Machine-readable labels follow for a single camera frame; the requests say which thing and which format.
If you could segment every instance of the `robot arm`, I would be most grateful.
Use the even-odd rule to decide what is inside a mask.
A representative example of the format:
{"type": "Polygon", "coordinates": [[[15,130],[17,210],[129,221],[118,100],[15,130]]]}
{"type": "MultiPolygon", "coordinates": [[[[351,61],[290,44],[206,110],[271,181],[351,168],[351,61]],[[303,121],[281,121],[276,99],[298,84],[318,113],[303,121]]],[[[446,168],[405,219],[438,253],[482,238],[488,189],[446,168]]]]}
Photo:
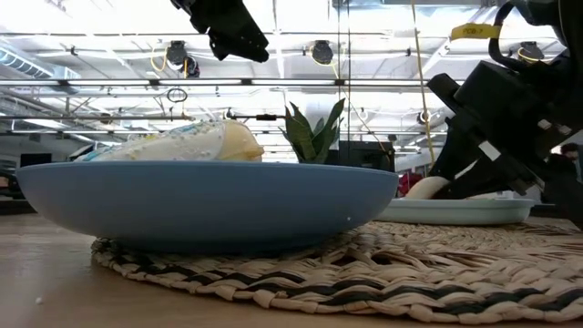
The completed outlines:
{"type": "Polygon", "coordinates": [[[266,62],[269,42],[242,0],[170,0],[190,16],[192,26],[208,34],[210,49],[218,60],[228,55],[266,62]]]}
{"type": "Polygon", "coordinates": [[[510,1],[498,11],[495,26],[515,7],[529,23],[553,26],[568,49],[549,64],[528,63],[503,56],[492,38],[489,55],[500,65],[479,63],[462,86],[447,75],[432,78],[429,88],[455,112],[430,172],[453,182],[435,197],[508,189],[525,194],[538,186],[583,227],[583,185],[545,162],[552,148],[583,128],[583,2],[510,1]]]}

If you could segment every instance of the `round placemat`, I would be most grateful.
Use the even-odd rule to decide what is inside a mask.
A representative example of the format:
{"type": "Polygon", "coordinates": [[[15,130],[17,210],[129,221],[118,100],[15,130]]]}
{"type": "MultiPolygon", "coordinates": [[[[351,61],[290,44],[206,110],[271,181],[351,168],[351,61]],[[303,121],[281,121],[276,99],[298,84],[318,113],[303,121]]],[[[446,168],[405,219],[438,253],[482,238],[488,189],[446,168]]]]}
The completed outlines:
{"type": "Polygon", "coordinates": [[[93,259],[141,282],[306,313],[422,322],[583,317],[583,234],[517,225],[373,222],[278,258],[184,256],[94,242],[93,259]]]}

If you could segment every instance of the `wooden table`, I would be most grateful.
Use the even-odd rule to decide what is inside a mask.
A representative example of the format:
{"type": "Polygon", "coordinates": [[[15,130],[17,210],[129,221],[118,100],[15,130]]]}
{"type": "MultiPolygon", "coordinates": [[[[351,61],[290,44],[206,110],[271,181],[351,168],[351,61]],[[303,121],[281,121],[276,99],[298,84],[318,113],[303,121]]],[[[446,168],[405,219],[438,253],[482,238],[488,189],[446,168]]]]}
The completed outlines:
{"type": "MultiPolygon", "coordinates": [[[[569,227],[561,220],[537,220],[569,227]]],[[[386,317],[264,310],[132,282],[92,264],[92,237],[36,216],[0,217],[0,327],[449,327],[386,317]]],[[[546,324],[511,323],[514,327],[546,324]]],[[[564,324],[577,327],[580,323],[564,324]]]]}

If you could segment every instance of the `potted plant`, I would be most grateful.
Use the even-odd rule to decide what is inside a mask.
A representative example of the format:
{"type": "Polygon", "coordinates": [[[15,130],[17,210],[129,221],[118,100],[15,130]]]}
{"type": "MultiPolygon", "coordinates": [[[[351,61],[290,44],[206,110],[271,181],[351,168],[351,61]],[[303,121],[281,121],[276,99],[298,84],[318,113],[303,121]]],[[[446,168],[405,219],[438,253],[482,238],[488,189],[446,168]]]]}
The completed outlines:
{"type": "Polygon", "coordinates": [[[336,121],[344,111],[344,99],[334,105],[325,122],[324,118],[318,120],[314,130],[300,109],[293,103],[290,105],[293,114],[285,108],[285,131],[280,128],[283,136],[290,141],[300,163],[323,164],[330,146],[340,138],[340,124],[336,125],[336,121]]]}

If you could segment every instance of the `light blue plate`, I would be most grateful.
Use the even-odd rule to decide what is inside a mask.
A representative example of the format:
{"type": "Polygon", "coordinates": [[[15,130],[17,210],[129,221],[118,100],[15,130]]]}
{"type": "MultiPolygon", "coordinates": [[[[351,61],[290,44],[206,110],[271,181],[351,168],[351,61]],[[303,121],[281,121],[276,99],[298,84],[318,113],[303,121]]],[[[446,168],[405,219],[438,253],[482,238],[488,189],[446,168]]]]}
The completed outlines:
{"type": "Polygon", "coordinates": [[[398,177],[372,169],[232,161],[111,161],[17,172],[30,204],[72,231],[175,252],[281,251],[365,224],[398,177]]]}

